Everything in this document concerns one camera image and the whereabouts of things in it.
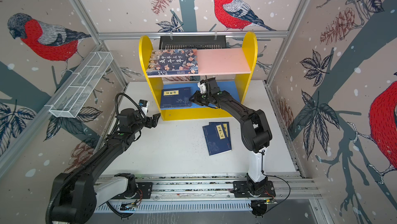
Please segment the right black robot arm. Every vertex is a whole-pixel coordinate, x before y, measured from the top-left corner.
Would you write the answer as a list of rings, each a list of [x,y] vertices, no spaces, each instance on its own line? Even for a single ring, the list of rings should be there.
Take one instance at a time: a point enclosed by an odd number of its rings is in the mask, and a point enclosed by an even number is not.
[[[250,195],[272,196],[273,187],[265,173],[265,159],[273,135],[264,111],[248,108],[234,99],[229,92],[220,90],[215,78],[201,80],[197,86],[199,90],[189,99],[192,103],[222,109],[240,124],[242,142],[250,151],[247,174]]]

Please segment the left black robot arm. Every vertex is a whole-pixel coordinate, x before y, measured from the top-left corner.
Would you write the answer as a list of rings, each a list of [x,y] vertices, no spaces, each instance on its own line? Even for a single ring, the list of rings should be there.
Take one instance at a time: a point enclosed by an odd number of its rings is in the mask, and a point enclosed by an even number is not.
[[[85,163],[70,173],[60,173],[53,181],[45,221],[84,224],[96,208],[109,204],[110,199],[123,194],[127,198],[143,198],[135,176],[119,173],[100,185],[96,182],[106,168],[138,140],[143,128],[155,128],[161,115],[147,117],[142,110],[124,109],[104,145]]]

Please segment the illustrated colourful cover book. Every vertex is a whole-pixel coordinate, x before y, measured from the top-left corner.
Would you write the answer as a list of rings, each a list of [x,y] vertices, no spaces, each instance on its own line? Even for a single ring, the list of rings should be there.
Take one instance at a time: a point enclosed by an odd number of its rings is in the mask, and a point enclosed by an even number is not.
[[[197,50],[153,50],[146,72],[148,76],[198,74]]]

